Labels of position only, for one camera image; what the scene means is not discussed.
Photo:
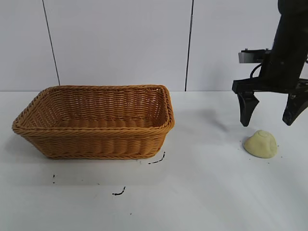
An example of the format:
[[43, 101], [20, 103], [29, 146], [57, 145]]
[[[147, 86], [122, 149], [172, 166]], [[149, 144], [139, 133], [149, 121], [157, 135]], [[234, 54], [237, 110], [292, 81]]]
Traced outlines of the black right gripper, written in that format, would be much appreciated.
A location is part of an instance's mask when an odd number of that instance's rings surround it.
[[240, 107], [240, 122], [244, 127], [250, 123], [251, 116], [259, 103], [255, 91], [295, 93], [288, 94], [287, 104], [282, 116], [283, 122], [290, 126], [308, 107], [308, 80], [300, 78], [303, 60], [271, 62], [270, 54], [264, 54], [257, 77], [235, 80], [232, 90], [237, 94]]

